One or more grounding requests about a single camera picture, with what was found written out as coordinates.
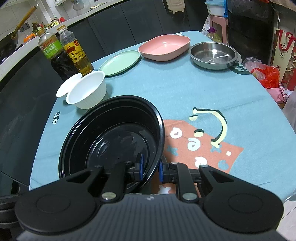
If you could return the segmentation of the white blue lidded pot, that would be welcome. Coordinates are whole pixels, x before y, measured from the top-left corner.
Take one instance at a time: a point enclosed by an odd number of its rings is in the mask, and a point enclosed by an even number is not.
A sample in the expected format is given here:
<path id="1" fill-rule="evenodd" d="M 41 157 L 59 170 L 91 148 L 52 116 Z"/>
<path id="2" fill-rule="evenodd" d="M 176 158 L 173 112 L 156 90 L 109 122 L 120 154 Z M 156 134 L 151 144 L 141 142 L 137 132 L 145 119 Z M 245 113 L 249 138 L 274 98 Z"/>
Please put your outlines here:
<path id="1" fill-rule="evenodd" d="M 224 0 L 206 0 L 205 5 L 208 13 L 213 16 L 224 16 L 225 1 Z"/>

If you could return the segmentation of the dark vinegar bottle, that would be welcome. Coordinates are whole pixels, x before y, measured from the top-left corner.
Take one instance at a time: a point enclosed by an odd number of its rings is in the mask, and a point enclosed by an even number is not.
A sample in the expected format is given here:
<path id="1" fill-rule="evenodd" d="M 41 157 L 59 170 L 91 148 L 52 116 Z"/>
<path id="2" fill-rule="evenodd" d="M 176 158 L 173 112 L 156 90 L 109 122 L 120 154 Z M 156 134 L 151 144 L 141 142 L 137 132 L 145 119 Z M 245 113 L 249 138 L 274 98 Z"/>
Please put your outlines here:
<path id="1" fill-rule="evenodd" d="M 37 32 L 37 36 L 39 37 L 39 48 L 63 81 L 79 73 L 54 33 L 48 33 L 45 28 L 42 28 Z"/>

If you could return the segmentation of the clear plastic container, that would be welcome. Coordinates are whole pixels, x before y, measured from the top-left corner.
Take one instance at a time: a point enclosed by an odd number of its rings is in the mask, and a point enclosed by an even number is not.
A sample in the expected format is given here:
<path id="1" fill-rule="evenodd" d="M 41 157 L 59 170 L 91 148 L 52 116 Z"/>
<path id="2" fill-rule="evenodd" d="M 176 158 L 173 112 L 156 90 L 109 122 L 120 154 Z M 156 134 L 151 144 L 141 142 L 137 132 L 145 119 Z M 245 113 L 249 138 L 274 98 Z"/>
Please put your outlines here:
<path id="1" fill-rule="evenodd" d="M 240 64 L 242 63 L 242 57 L 241 57 L 240 53 L 238 53 L 237 51 L 235 51 L 234 59 L 235 59 L 235 63 L 240 63 Z"/>

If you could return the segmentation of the red gift bag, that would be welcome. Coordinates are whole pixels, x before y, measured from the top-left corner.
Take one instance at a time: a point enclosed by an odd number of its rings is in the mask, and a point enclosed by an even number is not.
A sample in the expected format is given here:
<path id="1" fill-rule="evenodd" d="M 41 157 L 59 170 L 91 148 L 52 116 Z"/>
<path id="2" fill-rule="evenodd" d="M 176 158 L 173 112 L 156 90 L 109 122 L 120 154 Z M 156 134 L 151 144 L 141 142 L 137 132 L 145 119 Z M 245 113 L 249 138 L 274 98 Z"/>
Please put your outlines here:
<path id="1" fill-rule="evenodd" d="M 276 28 L 270 64 L 279 70 L 281 85 L 290 91 L 295 89 L 295 49 L 295 36 Z"/>

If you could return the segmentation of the pink plastic stool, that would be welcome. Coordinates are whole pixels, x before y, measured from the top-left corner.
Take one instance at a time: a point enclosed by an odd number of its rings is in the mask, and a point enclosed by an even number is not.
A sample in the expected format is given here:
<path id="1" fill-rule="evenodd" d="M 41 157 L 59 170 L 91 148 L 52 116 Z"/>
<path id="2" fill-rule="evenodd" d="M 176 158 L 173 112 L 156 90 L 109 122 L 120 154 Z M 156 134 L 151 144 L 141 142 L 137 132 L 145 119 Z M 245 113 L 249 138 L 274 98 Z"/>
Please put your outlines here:
<path id="1" fill-rule="evenodd" d="M 227 35 L 227 27 L 228 27 L 228 19 L 222 16 L 210 16 L 210 26 L 213 27 L 213 23 L 219 25 L 222 29 L 222 43 L 228 44 L 228 35 Z"/>

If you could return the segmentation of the yellow oil bottle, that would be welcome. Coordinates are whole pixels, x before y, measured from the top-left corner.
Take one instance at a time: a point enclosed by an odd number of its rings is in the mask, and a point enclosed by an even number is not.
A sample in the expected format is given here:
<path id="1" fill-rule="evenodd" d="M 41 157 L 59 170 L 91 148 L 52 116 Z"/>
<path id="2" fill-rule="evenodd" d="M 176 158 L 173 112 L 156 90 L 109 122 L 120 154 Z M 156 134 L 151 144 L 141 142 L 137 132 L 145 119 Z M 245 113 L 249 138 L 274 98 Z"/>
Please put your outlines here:
<path id="1" fill-rule="evenodd" d="M 91 73 L 94 70 L 94 67 L 86 56 L 74 33 L 69 31 L 65 25 L 59 27 L 57 31 L 60 36 L 61 44 L 78 71 L 83 76 Z"/>

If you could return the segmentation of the green plate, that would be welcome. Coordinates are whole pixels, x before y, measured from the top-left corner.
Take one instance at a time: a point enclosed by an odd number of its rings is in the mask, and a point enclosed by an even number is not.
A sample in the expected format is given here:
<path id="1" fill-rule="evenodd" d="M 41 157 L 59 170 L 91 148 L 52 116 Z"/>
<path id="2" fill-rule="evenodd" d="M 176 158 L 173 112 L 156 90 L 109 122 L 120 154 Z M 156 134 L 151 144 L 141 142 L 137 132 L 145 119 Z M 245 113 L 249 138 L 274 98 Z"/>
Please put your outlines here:
<path id="1" fill-rule="evenodd" d="M 140 59 L 140 52 L 128 50 L 120 52 L 106 60 L 99 68 L 106 77 L 114 76 L 132 68 Z"/>

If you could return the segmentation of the pink square dish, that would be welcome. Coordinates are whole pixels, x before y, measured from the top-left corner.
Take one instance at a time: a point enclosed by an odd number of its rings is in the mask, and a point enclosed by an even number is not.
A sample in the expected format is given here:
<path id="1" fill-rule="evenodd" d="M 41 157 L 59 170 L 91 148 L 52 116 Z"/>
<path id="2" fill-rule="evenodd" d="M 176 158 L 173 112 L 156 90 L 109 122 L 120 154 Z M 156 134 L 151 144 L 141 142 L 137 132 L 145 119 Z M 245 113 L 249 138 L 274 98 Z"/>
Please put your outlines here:
<path id="1" fill-rule="evenodd" d="M 142 44 L 138 51 L 147 59 L 165 62 L 183 54 L 189 49 L 190 42 L 190 38 L 186 36 L 161 35 Z"/>

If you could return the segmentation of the beige hanging bin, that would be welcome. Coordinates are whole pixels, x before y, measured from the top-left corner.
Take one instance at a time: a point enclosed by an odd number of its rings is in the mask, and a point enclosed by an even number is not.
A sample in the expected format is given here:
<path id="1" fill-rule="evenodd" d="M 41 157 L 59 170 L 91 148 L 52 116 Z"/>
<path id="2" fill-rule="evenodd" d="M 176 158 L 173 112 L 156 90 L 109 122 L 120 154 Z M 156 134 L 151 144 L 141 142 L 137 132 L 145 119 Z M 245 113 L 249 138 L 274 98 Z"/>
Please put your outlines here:
<path id="1" fill-rule="evenodd" d="M 179 11 L 184 12 L 184 0 L 166 0 L 166 3 L 168 5 L 168 9 L 172 11 L 174 14 Z"/>

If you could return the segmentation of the red plastic bag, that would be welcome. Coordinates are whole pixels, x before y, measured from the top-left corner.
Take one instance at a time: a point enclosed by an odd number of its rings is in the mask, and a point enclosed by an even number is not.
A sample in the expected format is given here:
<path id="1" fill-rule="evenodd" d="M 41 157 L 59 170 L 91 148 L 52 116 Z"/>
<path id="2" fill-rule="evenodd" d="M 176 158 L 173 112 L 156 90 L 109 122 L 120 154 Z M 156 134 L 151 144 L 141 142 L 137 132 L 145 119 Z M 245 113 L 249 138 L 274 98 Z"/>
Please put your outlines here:
<path id="1" fill-rule="evenodd" d="M 261 64 L 251 70 L 251 74 L 266 88 L 278 88 L 280 82 L 280 72 L 274 66 Z"/>

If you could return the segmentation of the black plastic bowl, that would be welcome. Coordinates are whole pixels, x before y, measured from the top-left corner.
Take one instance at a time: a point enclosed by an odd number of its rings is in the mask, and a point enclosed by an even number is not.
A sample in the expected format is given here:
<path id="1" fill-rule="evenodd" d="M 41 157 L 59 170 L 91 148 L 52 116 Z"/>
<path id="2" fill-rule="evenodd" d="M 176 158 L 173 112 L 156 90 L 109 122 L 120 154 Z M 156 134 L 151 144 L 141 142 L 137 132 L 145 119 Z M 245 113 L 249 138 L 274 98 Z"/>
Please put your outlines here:
<path id="1" fill-rule="evenodd" d="M 67 134 L 59 156 L 59 177 L 96 165 L 110 171 L 131 161 L 142 180 L 128 180 L 127 191 L 141 190 L 155 174 L 165 143 L 165 125 L 157 108 L 134 95 L 112 97 L 89 109 Z"/>

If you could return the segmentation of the white ribbed bowl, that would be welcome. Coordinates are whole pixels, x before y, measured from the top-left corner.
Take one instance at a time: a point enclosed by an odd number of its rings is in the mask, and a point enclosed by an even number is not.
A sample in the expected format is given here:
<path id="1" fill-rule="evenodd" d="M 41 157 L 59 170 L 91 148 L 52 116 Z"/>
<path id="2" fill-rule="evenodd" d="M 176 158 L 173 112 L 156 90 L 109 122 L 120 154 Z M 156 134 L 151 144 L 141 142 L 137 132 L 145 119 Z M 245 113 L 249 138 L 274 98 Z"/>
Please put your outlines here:
<path id="1" fill-rule="evenodd" d="M 79 109 L 90 109 L 99 104 L 106 95 L 105 73 L 93 71 L 82 77 L 68 92 L 66 102 Z"/>

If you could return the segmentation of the stainless steel bowl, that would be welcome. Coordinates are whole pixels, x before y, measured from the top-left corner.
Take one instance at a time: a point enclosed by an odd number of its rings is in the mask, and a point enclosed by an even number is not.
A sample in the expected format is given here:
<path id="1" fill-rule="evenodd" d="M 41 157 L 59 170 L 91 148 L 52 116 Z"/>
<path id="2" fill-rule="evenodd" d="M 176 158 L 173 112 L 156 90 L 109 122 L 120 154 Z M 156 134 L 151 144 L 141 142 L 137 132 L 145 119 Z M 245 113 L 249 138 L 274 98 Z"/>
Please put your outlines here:
<path id="1" fill-rule="evenodd" d="M 208 70 L 225 70 L 238 58 L 237 51 L 229 45 L 217 42 L 201 42 L 189 49 L 193 62 Z"/>

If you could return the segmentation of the black wok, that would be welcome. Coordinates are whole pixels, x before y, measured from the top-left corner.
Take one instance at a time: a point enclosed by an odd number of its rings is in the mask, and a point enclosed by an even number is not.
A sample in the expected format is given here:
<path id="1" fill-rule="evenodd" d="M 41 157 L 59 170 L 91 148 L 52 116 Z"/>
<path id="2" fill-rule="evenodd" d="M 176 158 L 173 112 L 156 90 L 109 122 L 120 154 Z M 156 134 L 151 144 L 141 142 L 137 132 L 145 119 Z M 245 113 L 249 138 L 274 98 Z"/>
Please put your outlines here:
<path id="1" fill-rule="evenodd" d="M 18 39 L 19 39 L 19 34 L 18 31 L 20 30 L 20 28 L 24 25 L 24 23 L 26 22 L 26 20 L 35 12 L 35 10 L 38 8 L 39 4 L 36 4 L 35 6 L 33 6 L 28 12 L 27 14 L 23 17 L 23 19 L 20 21 L 20 23 L 16 26 L 15 30 L 13 32 L 11 32 L 10 34 L 8 34 L 7 36 L 5 36 L 2 40 L 1 40 L 1 55 L 0 55 L 0 63 L 2 63 L 2 61 L 5 58 L 8 58 L 11 54 L 13 54 L 16 50 L 17 44 L 18 44 Z"/>

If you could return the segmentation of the black mesh rack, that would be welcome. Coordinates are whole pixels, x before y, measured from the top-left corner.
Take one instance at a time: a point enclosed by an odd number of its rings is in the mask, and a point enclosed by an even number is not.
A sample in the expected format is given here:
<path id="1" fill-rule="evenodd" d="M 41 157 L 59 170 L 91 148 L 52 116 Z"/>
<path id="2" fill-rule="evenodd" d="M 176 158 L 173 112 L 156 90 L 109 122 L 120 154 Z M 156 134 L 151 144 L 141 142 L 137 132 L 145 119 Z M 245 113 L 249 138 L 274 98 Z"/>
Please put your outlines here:
<path id="1" fill-rule="evenodd" d="M 267 64 L 273 43 L 274 10 L 264 1 L 227 1 L 228 41 L 244 60 Z"/>

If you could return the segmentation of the blue tablecloth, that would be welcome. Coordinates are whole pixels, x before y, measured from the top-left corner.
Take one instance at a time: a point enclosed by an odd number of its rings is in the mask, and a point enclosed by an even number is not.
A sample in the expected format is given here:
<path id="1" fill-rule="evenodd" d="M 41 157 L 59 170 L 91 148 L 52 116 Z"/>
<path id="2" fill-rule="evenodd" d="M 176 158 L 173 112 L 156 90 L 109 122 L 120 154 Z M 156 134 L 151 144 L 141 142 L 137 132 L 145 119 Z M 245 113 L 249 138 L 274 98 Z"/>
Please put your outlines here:
<path id="1" fill-rule="evenodd" d="M 270 94 L 242 67 L 208 71 L 188 53 L 140 60 L 106 78 L 106 97 L 136 95 L 168 122 L 167 160 L 209 164 L 286 201 L 295 194 L 295 132 Z"/>

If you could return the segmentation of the small white bowl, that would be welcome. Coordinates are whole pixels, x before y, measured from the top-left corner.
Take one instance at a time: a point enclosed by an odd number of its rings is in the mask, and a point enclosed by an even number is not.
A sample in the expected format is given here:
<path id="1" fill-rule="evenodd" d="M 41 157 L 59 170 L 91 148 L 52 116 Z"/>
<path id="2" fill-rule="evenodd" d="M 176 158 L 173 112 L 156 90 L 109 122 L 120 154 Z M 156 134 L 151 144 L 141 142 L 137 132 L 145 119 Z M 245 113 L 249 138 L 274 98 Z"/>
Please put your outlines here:
<path id="1" fill-rule="evenodd" d="M 68 92 L 79 82 L 81 78 L 81 73 L 74 74 L 68 78 L 57 90 L 56 97 L 65 99 Z"/>

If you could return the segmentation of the large oil jug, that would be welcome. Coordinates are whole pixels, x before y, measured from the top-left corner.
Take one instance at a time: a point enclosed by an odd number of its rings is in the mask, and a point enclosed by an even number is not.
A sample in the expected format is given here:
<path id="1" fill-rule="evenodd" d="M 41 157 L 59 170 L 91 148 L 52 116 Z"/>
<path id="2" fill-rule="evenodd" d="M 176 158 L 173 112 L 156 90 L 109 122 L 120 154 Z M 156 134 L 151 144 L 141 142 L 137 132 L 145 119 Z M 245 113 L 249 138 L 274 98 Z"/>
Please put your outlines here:
<path id="1" fill-rule="evenodd" d="M 217 34 L 217 30 L 214 27 L 210 27 L 207 30 L 207 35 L 206 35 L 209 39 L 211 39 L 214 42 L 217 43 L 222 43 L 222 39 L 220 38 L 220 36 Z"/>

